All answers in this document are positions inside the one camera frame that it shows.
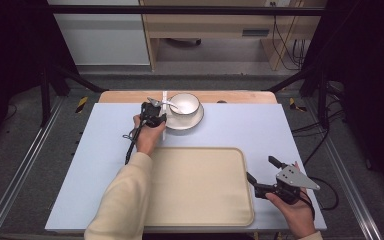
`beige sleeve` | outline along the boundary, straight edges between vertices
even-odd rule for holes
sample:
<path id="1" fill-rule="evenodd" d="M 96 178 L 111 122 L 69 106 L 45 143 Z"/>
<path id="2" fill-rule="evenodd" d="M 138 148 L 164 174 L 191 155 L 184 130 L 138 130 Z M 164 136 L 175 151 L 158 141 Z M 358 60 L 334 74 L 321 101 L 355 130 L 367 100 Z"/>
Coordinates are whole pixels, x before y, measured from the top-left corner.
<path id="1" fill-rule="evenodd" d="M 320 232 L 313 233 L 305 238 L 300 238 L 298 240 L 323 240 L 322 234 Z"/>
<path id="2" fill-rule="evenodd" d="M 148 209 L 152 160 L 135 153 L 106 189 L 86 240 L 140 240 Z"/>

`power cord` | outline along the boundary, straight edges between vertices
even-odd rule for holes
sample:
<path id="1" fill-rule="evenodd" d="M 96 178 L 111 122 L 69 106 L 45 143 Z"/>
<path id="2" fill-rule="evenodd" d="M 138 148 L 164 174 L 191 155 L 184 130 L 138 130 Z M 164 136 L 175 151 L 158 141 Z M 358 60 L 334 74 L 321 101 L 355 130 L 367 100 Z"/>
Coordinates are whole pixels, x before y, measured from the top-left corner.
<path id="1" fill-rule="evenodd" d="M 292 48 L 292 57 L 293 57 L 293 61 L 296 62 L 298 64 L 298 67 L 299 69 L 302 69 L 302 66 L 304 64 L 304 51 L 305 51 L 305 40 L 301 40 L 301 46 L 299 46 L 299 40 L 298 39 L 295 39 L 294 41 L 294 46 Z M 295 49 L 296 48 L 300 48 L 299 50 L 299 56 L 296 56 L 295 55 Z"/>
<path id="2" fill-rule="evenodd" d="M 303 197 L 301 197 L 301 194 L 299 194 L 299 196 L 297 196 L 297 195 L 295 195 L 295 194 L 293 194 L 293 193 L 291 193 L 290 191 L 288 191 L 288 190 L 285 190 L 285 189 L 282 189 L 282 193 L 283 194 L 287 194 L 287 195 L 289 195 L 289 196 L 291 196 L 291 197 L 293 197 L 293 198 L 296 198 L 296 199 L 298 199 L 299 201 L 302 201 L 303 203 L 305 203 L 306 205 L 308 205 L 308 207 L 310 207 L 310 209 L 311 209 L 311 215 L 313 216 L 313 220 L 315 219 L 315 217 L 316 217 L 316 211 L 314 210 L 314 207 L 313 207 L 313 202 L 311 201 L 311 199 L 310 199 L 310 197 L 307 195 L 307 193 L 305 193 L 304 191 L 300 191 L 300 193 L 303 193 L 306 197 L 307 197 L 307 199 L 304 199 Z"/>
<path id="3" fill-rule="evenodd" d="M 330 206 L 330 207 L 322 207 L 320 210 L 330 211 L 330 210 L 336 209 L 338 207 L 338 205 L 339 205 L 339 195 L 338 195 L 338 192 L 335 190 L 335 188 L 332 185 L 330 185 L 328 182 L 326 182 L 325 180 L 323 180 L 321 178 L 310 177 L 310 176 L 308 176 L 308 178 L 326 184 L 332 190 L 333 194 L 335 195 L 335 202 L 334 202 L 334 204 L 332 206 Z"/>
<path id="4" fill-rule="evenodd" d="M 146 120 L 143 120 L 137 128 L 134 128 L 132 131 L 130 131 L 129 135 L 123 135 L 124 138 L 127 138 L 131 141 L 130 147 L 126 153 L 126 161 L 124 163 L 125 165 L 127 165 L 130 161 L 130 156 L 132 155 L 133 147 L 135 146 L 136 141 L 138 140 L 140 131 L 142 130 L 142 127 L 145 124 L 146 124 Z"/>
<path id="5" fill-rule="evenodd" d="M 286 64 L 285 64 L 285 62 L 283 62 L 282 56 L 280 55 L 279 51 L 277 51 L 276 44 L 274 43 L 274 31 L 275 31 L 275 29 L 277 29 L 278 34 L 279 34 L 279 36 L 280 36 L 280 38 L 281 38 L 281 40 L 282 40 L 282 43 L 284 44 L 285 49 L 286 49 L 286 51 L 288 52 L 288 55 L 289 55 L 289 51 L 288 51 L 288 48 L 286 47 L 286 43 L 283 42 L 283 38 L 282 38 L 282 36 L 280 35 L 280 32 L 279 32 L 279 30 L 278 30 L 278 28 L 277 28 L 276 15 L 274 15 L 273 18 L 274 18 L 274 19 L 273 19 L 273 31 L 272 31 L 272 44 L 273 44 L 273 48 L 274 48 L 275 52 L 277 53 L 277 55 L 279 56 L 280 62 L 282 62 L 283 67 L 285 67 L 287 70 L 299 70 L 298 68 L 289 68 L 289 67 L 287 67 Z"/>
<path id="6" fill-rule="evenodd" d="M 316 146 L 316 148 L 314 148 L 314 150 L 311 152 L 311 154 L 307 157 L 307 159 L 304 161 L 303 165 L 307 165 L 307 163 L 310 161 L 310 159 L 314 156 L 314 154 L 316 154 L 317 150 L 319 150 L 320 146 L 323 144 L 323 142 L 326 140 L 327 138 L 327 135 L 329 134 L 329 129 L 330 128 L 327 128 L 326 129 L 326 133 L 325 135 L 323 136 L 322 140 L 319 142 L 319 144 Z"/>
<path id="7" fill-rule="evenodd" d="M 311 133 L 311 134 L 306 134 L 306 135 L 294 135 L 293 137 L 311 137 L 311 136 L 316 136 L 316 135 L 323 134 L 323 133 L 326 133 L 326 130 L 322 131 L 322 132 L 316 132 L 316 133 Z"/>
<path id="8" fill-rule="evenodd" d="M 342 114 L 344 112 L 344 110 L 339 110 L 335 113 L 333 113 L 332 115 L 330 115 L 328 117 L 328 119 L 330 119 L 329 123 L 332 123 L 334 120 L 338 119 L 339 117 L 337 118 L 334 118 L 336 116 L 339 116 L 340 114 Z M 300 127 L 300 128 L 297 128 L 297 129 L 294 129 L 294 130 L 291 130 L 292 133 L 299 133 L 299 132 L 305 132 L 305 131 L 309 131 L 313 128 L 316 128 L 320 125 L 320 122 L 316 122 L 316 123 L 312 123 L 310 125 L 307 125 L 307 126 L 304 126 L 304 127 Z"/>
<path id="9" fill-rule="evenodd" d="M 297 64 L 297 63 L 294 61 L 294 59 L 292 58 L 291 54 L 289 53 L 288 47 L 286 46 L 286 41 L 283 40 L 282 34 L 280 34 L 279 27 L 277 26 L 276 16 L 274 16 L 274 21 L 275 21 L 275 25 L 274 25 L 274 26 L 275 26 L 276 32 L 277 32 L 277 34 L 279 35 L 280 40 L 281 40 L 282 43 L 283 43 L 283 46 L 285 47 L 285 51 L 286 51 L 286 53 L 288 54 L 289 59 L 291 59 L 291 61 L 294 63 L 295 66 L 299 67 L 298 64 Z"/>

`black cable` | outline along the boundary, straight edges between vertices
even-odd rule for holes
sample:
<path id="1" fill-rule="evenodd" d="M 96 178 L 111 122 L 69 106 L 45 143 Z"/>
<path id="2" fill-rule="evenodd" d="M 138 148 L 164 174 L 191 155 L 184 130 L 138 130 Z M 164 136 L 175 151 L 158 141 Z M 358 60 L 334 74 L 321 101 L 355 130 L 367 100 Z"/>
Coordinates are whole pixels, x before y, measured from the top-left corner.
<path id="1" fill-rule="evenodd" d="M 342 100 L 334 100 L 330 102 L 326 107 L 329 108 L 330 106 L 332 106 L 332 104 L 335 104 L 335 103 L 342 103 Z"/>
<path id="2" fill-rule="evenodd" d="M 307 204 L 307 205 L 310 207 L 310 209 L 311 209 L 311 215 L 313 216 L 313 221 L 314 221 L 314 219 L 316 218 L 316 211 L 314 210 L 313 202 L 311 201 L 311 199 L 310 199 L 310 197 L 307 195 L 307 193 L 305 193 L 305 192 L 303 192 L 303 191 L 301 191 L 301 193 L 303 193 L 303 194 L 308 198 L 308 200 L 307 200 L 307 199 L 304 199 L 304 198 L 301 197 L 301 196 L 298 196 L 297 198 L 298 198 L 299 200 L 301 200 L 302 202 L 304 202 L 305 204 Z"/>
<path id="3" fill-rule="evenodd" d="M 274 17 L 274 23 L 275 23 L 275 24 L 274 24 L 274 27 L 276 28 L 276 32 L 277 32 L 277 34 L 279 35 L 280 40 L 281 40 L 282 43 L 283 43 L 283 47 L 285 47 L 285 50 L 286 50 L 286 53 L 287 53 L 288 56 L 289 56 L 289 59 L 291 59 L 291 61 L 294 63 L 295 66 L 299 67 L 298 64 L 296 64 L 296 63 L 294 62 L 294 60 L 292 59 L 291 54 L 289 53 L 288 47 L 286 46 L 286 42 L 283 40 L 282 34 L 280 34 L 280 30 L 279 30 L 279 28 L 277 27 L 276 16 L 273 16 L 273 17 Z"/>
<path id="4" fill-rule="evenodd" d="M 342 118 L 343 119 L 343 117 L 342 116 L 339 116 L 339 114 L 338 114 L 338 116 L 337 117 L 335 117 L 335 118 L 333 118 L 329 123 L 331 123 L 331 122 L 333 122 L 333 121 L 335 121 L 336 119 L 339 119 L 339 118 Z"/>
<path id="5" fill-rule="evenodd" d="M 331 119 L 333 118 L 334 116 L 337 116 L 339 115 L 340 113 L 344 112 L 344 110 L 338 110 L 336 111 L 335 113 L 333 113 L 332 115 L 330 115 L 328 117 L 328 119 Z M 304 132 L 304 131 L 308 131 L 308 130 L 311 130 L 315 127 L 318 127 L 320 125 L 320 122 L 316 122 L 316 123 L 312 123 L 310 125 L 307 125 L 307 126 L 304 126 L 304 127 L 300 127 L 300 128 L 297 128 L 297 129 L 294 129 L 294 130 L 291 130 L 292 133 L 298 133 L 298 132 Z"/>
<path id="6" fill-rule="evenodd" d="M 316 180 L 316 181 L 319 181 L 319 182 L 322 182 L 324 184 L 326 184 L 330 189 L 332 189 L 332 192 L 333 194 L 335 194 L 335 203 L 333 204 L 333 206 L 331 207 L 323 207 L 322 209 L 320 210 L 326 210 L 326 211 L 330 211 L 330 210 L 334 210 L 335 208 L 338 207 L 339 205 L 339 195 L 338 195 L 338 192 L 335 190 L 335 188 L 333 188 L 332 185 L 330 185 L 328 182 L 326 182 L 325 180 L 323 179 L 320 179 L 320 178 L 316 178 L 316 177 L 310 177 L 308 176 L 308 178 L 310 179 L 313 179 L 313 180 Z"/>
<path id="7" fill-rule="evenodd" d="M 299 69 L 292 69 L 292 68 L 288 68 L 288 67 L 286 67 L 285 63 L 283 62 L 282 56 L 281 56 L 280 53 L 277 51 L 276 45 L 274 44 L 274 31 L 275 31 L 275 29 L 277 28 L 277 27 L 276 27 L 276 26 L 277 26 L 277 23 L 276 23 L 276 15 L 274 15 L 273 18 L 274 18 L 274 21 L 273 21 L 273 31 L 272 31 L 272 44 L 273 44 L 273 48 L 274 48 L 274 50 L 276 51 L 277 55 L 279 56 L 280 62 L 282 62 L 283 67 L 285 67 L 287 70 L 299 70 Z"/>
<path id="8" fill-rule="evenodd" d="M 323 134 L 323 133 L 326 133 L 326 131 L 310 133 L 310 134 L 307 134 L 307 135 L 293 135 L 293 137 L 311 137 L 311 136 L 315 136 L 315 135 L 319 135 L 319 134 Z"/>
<path id="9" fill-rule="evenodd" d="M 299 56 L 295 55 L 295 49 L 297 48 L 297 46 L 298 48 L 300 48 Z M 294 46 L 292 48 L 292 57 L 293 57 L 293 61 L 298 64 L 299 69 L 302 69 L 302 65 L 304 64 L 304 59 L 305 59 L 304 51 L 305 51 L 305 40 L 301 40 L 301 46 L 300 46 L 298 40 L 295 39 Z"/>
<path id="10" fill-rule="evenodd" d="M 323 142 L 326 140 L 327 135 L 329 134 L 329 128 L 326 129 L 326 133 L 323 136 L 322 140 L 320 143 L 314 148 L 313 152 L 311 152 L 310 156 L 307 157 L 307 159 L 304 161 L 304 166 L 310 161 L 310 159 L 313 157 L 314 154 L 316 154 L 317 150 L 320 148 L 320 146 L 323 144 Z"/>
<path id="11" fill-rule="evenodd" d="M 132 155 L 133 147 L 135 146 L 136 141 L 138 140 L 140 131 L 142 130 L 142 127 L 145 125 L 145 123 L 146 123 L 146 120 L 143 121 L 141 124 L 139 124 L 139 126 L 136 128 L 136 131 L 131 132 L 133 133 L 133 137 L 130 137 L 130 136 L 126 137 L 126 135 L 123 136 L 125 138 L 130 139 L 131 141 L 129 150 L 127 150 L 127 153 L 126 153 L 126 161 L 124 162 L 125 165 L 127 165 L 130 161 L 130 156 Z"/>
<path id="12" fill-rule="evenodd" d="M 296 198 L 296 199 L 302 201 L 303 203 L 307 204 L 308 207 L 310 207 L 310 209 L 311 209 L 311 215 L 313 216 L 313 220 L 315 219 L 315 217 L 316 217 L 316 212 L 315 212 L 314 207 L 313 207 L 313 202 L 311 201 L 310 197 L 309 197 L 305 192 L 300 191 L 301 193 L 304 193 L 304 195 L 308 198 L 308 200 L 307 200 L 307 199 L 304 199 L 304 198 L 301 197 L 300 195 L 297 196 L 297 195 L 293 194 L 292 192 L 290 192 L 290 191 L 288 191 L 288 190 L 286 190 L 286 189 L 281 189 L 280 191 L 281 191 L 283 194 L 287 194 L 287 195 L 289 195 L 290 197 Z"/>
<path id="13" fill-rule="evenodd" d="M 6 121 L 6 120 L 8 120 L 8 119 L 10 119 L 10 118 L 12 118 L 12 117 L 14 117 L 14 115 L 15 115 L 15 113 L 17 112 L 17 106 L 15 106 L 14 104 L 10 104 L 10 105 L 8 105 L 8 106 L 13 106 L 14 107 L 14 112 L 13 113 L 11 113 L 11 115 L 9 115 L 8 117 L 6 117 L 5 119 L 4 119 L 4 121 Z"/>

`gray floor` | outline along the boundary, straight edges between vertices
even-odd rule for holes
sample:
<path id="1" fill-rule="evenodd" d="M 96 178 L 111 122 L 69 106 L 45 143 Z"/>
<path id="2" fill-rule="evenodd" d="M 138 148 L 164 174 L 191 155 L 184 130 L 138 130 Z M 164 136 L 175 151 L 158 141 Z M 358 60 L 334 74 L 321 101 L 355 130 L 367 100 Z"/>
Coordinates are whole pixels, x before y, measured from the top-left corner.
<path id="1" fill-rule="evenodd" d="M 267 59 L 255 54 L 262 50 L 258 41 L 242 43 L 237 40 L 214 39 L 203 41 L 199 47 L 190 43 L 167 41 L 163 42 L 161 47 L 164 51 L 160 51 L 158 70 L 155 72 L 144 69 L 127 71 L 118 69 L 122 75 L 120 72 L 103 75 L 102 72 L 94 72 L 95 69 L 84 76 L 91 82 L 110 89 L 261 90 L 286 79 L 294 72 L 284 69 L 278 72 L 271 71 Z M 39 239 L 56 235 L 44 230 L 44 224 L 50 213 L 49 207 L 55 200 L 70 166 L 77 141 L 81 138 L 93 103 L 99 98 L 99 94 L 92 93 L 72 81 L 69 83 L 72 91 L 68 97 L 63 97 L 58 118 L 40 149 L 23 188 L 2 223 L 1 239 L 4 239 L 2 234 L 42 236 Z M 289 107 L 291 97 L 295 99 L 297 106 L 310 108 L 309 105 L 314 103 L 313 98 L 301 99 L 296 91 L 298 87 L 299 83 L 277 94 L 279 103 L 284 106 L 291 129 L 314 123 L 310 111 L 302 112 Z M 82 113 L 75 113 L 77 104 L 83 96 L 88 96 L 89 100 Z M 61 97 L 53 96 L 52 99 L 57 102 Z M 33 88 L 15 96 L 9 106 L 9 115 L 15 111 L 14 106 L 17 108 L 14 116 L 4 121 L 0 129 L 0 199 L 39 131 L 41 121 L 39 89 Z M 331 113 L 341 109 L 336 103 L 330 108 Z M 366 169 L 358 143 L 347 123 L 342 120 L 343 118 L 338 118 L 331 123 L 330 140 L 350 172 L 384 239 L 384 178 L 381 173 Z M 313 132 L 296 135 L 317 132 L 318 129 L 315 129 Z M 295 138 L 302 159 L 309 156 L 320 140 L 320 134 Z M 306 170 L 309 175 L 329 182 L 339 194 L 339 206 L 332 211 L 323 211 L 328 226 L 328 230 L 323 232 L 324 238 L 366 239 L 344 193 L 343 185 L 332 167 L 332 159 L 325 144 L 308 163 Z M 329 207 L 333 203 L 333 193 L 323 184 L 321 186 L 323 190 L 317 193 L 319 204 Z M 272 236 L 272 233 L 266 233 L 261 239 L 272 239 Z"/>

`table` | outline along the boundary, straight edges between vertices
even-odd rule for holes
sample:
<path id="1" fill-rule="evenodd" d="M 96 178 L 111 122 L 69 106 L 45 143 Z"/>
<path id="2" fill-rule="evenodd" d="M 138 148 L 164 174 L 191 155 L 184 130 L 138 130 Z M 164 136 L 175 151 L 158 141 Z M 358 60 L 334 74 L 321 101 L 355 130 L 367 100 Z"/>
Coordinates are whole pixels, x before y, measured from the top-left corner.
<path id="1" fill-rule="evenodd" d="M 177 92 L 179 91 L 169 91 L 167 95 L 170 97 Z M 191 131 L 188 130 L 189 132 L 186 131 L 186 133 L 179 134 L 175 130 L 171 132 L 168 130 L 167 138 L 161 143 L 162 147 L 198 145 L 237 147 L 245 155 L 248 171 L 259 182 L 266 184 L 273 184 L 275 182 L 275 174 L 279 172 L 278 169 L 268 163 L 267 154 L 273 154 L 273 156 L 278 157 L 283 162 L 292 163 L 298 161 L 302 165 L 286 117 L 284 116 L 283 108 L 277 104 L 273 93 L 249 91 L 187 92 L 195 94 L 201 100 L 205 109 L 205 117 L 198 126 L 194 127 Z M 102 196 L 100 192 L 105 190 L 105 187 L 112 180 L 111 176 L 123 165 L 120 162 L 120 155 L 127 150 L 127 145 L 120 146 L 124 144 L 120 142 L 120 131 L 125 132 L 131 129 L 131 116 L 139 111 L 140 103 L 145 101 L 147 96 L 161 99 L 162 91 L 110 91 L 102 94 L 86 126 L 46 229 L 59 232 L 83 231 L 85 229 L 96 213 Z M 219 100 L 224 100 L 230 104 L 215 103 Z M 249 120 L 246 120 L 245 128 L 233 127 L 236 125 L 235 121 L 219 120 L 220 116 L 231 116 L 232 112 L 238 113 L 241 119 L 243 119 L 243 116 L 250 116 Z M 264 118 L 253 117 L 264 114 L 266 115 Z M 117 129 L 109 127 L 111 125 L 117 125 Z M 223 137 L 222 134 L 224 132 L 234 134 L 235 137 Z M 107 154 L 105 160 L 103 160 L 102 153 Z M 87 159 L 92 159 L 92 161 L 99 159 L 99 161 L 90 164 Z M 308 193 L 312 201 L 316 202 L 313 192 L 309 191 Z M 79 202 L 78 199 L 87 199 L 87 201 L 85 201 L 86 203 L 83 201 Z M 252 197 L 252 201 L 255 218 L 254 222 L 249 226 L 145 227 L 145 232 L 256 232 L 288 229 L 282 214 L 270 202 L 255 197 Z M 316 211 L 316 228 L 326 229 L 326 224 L 319 207 L 317 204 L 314 207 Z M 76 211 L 73 208 L 78 210 L 70 215 L 69 211 Z"/>

